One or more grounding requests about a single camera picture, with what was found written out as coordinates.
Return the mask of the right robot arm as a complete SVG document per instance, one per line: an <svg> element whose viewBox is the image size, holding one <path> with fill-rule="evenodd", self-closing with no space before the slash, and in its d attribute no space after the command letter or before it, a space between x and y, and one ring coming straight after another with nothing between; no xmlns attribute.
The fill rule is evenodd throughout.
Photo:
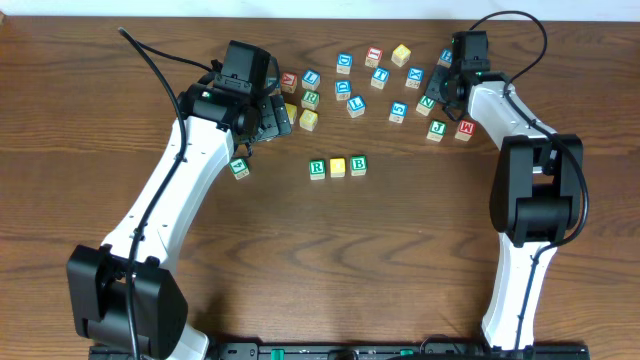
<svg viewBox="0 0 640 360"><path fill-rule="evenodd" d="M534 345L534 318L551 260L586 221L582 141L541 122L505 74L484 67L436 65L425 95L445 112L469 116L499 150L489 212L500 253L481 328L490 349L520 354Z"/></svg>

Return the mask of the yellow O block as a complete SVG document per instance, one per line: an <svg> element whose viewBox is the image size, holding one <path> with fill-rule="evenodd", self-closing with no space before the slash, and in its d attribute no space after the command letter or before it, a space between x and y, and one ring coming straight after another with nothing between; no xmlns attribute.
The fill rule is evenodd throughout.
<svg viewBox="0 0 640 360"><path fill-rule="evenodd" d="M346 159L331 158L329 161L330 176L332 178L342 178L346 175Z"/></svg>

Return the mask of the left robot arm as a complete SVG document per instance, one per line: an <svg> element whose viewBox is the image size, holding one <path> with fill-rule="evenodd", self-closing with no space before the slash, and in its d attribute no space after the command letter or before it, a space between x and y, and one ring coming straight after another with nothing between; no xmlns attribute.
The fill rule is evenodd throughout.
<svg viewBox="0 0 640 360"><path fill-rule="evenodd" d="M159 163L100 247L77 246L67 265L76 333L153 359L203 359L209 337L187 322L174 279L186 233L210 186L240 144L291 132L280 95L195 83Z"/></svg>

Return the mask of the green B block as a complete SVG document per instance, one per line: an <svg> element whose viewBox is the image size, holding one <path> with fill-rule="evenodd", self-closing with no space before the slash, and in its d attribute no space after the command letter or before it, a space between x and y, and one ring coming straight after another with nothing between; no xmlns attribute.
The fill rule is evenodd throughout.
<svg viewBox="0 0 640 360"><path fill-rule="evenodd" d="M365 155L352 156L350 159L350 169L352 176L363 176L368 169L368 162Z"/></svg>

